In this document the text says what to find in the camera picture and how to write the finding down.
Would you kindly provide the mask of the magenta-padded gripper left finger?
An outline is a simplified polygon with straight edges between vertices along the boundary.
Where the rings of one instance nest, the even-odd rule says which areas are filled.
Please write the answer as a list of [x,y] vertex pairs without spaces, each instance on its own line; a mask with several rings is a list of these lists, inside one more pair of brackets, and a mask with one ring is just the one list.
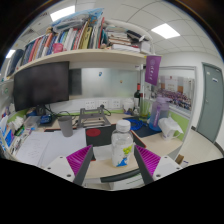
[[93,157],[93,146],[86,146],[71,155],[59,156],[45,170],[78,186],[83,184]]

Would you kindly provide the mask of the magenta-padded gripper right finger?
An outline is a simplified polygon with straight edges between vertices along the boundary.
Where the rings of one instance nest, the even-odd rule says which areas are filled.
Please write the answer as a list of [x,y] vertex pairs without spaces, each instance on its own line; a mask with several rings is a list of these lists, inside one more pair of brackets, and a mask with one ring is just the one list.
[[182,167],[169,156],[165,155],[160,157],[138,145],[134,147],[134,156],[145,185],[182,169]]

